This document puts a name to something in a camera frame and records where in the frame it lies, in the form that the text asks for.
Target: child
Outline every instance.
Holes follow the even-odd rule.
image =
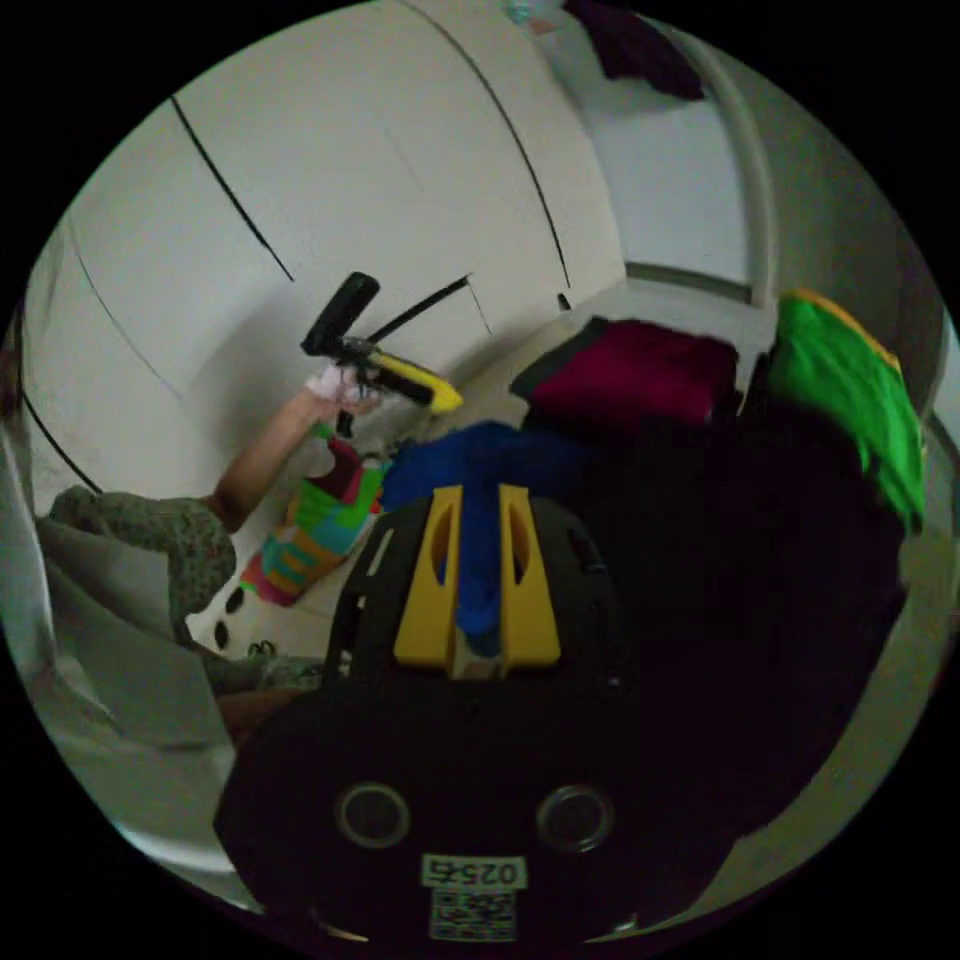
[[[0,357],[0,416],[13,430],[23,407],[22,322],[21,305],[8,349]],[[202,659],[227,729],[238,743],[272,710],[297,693],[316,688],[322,662],[267,655],[227,660],[194,642],[186,617],[204,610],[233,576],[237,558],[230,534],[259,506],[288,457],[311,431],[320,423],[335,422],[341,411],[356,416],[376,404],[373,391],[357,384],[354,370],[331,363],[274,414],[209,496],[151,500],[76,486],[60,494],[50,510],[48,519],[55,523],[166,554],[173,636]]]

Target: dark fabric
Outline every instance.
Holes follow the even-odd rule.
[[[733,391],[736,368],[736,351],[719,340],[595,318],[511,390],[565,427],[631,436],[650,416],[703,423]]]
[[[549,350],[518,374],[510,384],[510,392],[529,403],[537,387],[562,370],[578,353],[602,339],[609,326],[606,317],[591,317],[578,334]]]
[[[567,0],[564,10],[583,24],[608,80],[636,77],[682,100],[703,100],[697,72],[667,38],[631,11],[591,0]]]
[[[649,696],[666,718],[698,690],[684,702],[718,744],[702,789],[736,777],[739,828],[756,830],[828,757],[902,609],[899,520],[846,437],[775,405],[735,428],[651,423],[591,469],[604,495],[568,505],[608,564]]]
[[[489,422],[408,447],[387,472],[388,511],[438,487],[463,487],[457,625],[475,653],[493,656],[500,646],[500,484],[562,499],[580,487],[585,460],[565,437]]]

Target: colorful fabric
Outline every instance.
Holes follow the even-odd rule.
[[[892,354],[829,301],[805,291],[785,294],[767,389],[836,423],[856,444],[883,500],[908,530],[919,529],[923,433]]]
[[[386,466],[365,467],[357,452],[326,425],[332,466],[300,482],[286,516],[251,557],[240,586],[261,600],[289,607],[350,554],[380,513]]]
[[[151,500],[132,493],[95,494],[86,487],[71,487],[56,498],[49,519],[166,554],[173,637],[178,646],[200,657],[216,695],[280,687],[315,690],[320,685],[322,660],[267,654],[228,660],[190,635],[186,618],[206,610],[237,564],[229,534],[199,500]]]
[[[651,416],[706,422],[736,369],[736,351],[719,340],[594,317],[510,389],[557,424],[631,436]]]

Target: dark clothing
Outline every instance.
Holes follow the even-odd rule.
[[[737,778],[730,814],[754,831],[822,766],[859,702],[905,600],[903,528],[849,440],[787,407],[730,429],[651,423],[600,464],[589,489],[606,481],[605,496],[570,505],[660,702],[663,724],[635,736],[676,735],[684,751],[699,727],[716,751],[691,757],[700,789]]]
[[[567,0],[564,10],[583,24],[608,80],[637,77],[661,93],[703,100],[703,84],[676,47],[629,10],[591,0]]]

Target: blue cloth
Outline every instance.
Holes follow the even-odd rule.
[[[500,485],[563,499],[583,477],[586,449],[547,432],[485,422],[398,454],[383,484],[384,510],[463,487],[457,626],[480,655],[499,651]]]

